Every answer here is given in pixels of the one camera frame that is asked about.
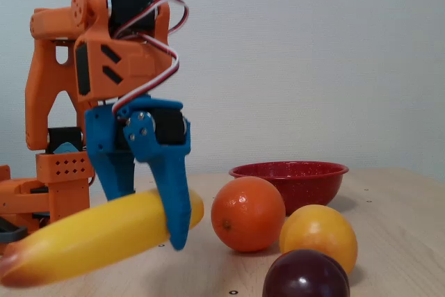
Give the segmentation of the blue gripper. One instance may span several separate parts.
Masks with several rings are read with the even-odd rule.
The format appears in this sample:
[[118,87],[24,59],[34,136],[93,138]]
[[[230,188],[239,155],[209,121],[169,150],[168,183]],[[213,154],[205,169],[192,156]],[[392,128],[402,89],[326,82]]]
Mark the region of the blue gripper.
[[134,157],[147,163],[175,250],[184,248],[191,222],[185,167],[185,157],[191,151],[190,122],[182,108],[181,102],[142,96],[125,104],[117,114],[110,104],[85,113],[87,151],[106,199],[135,193]]

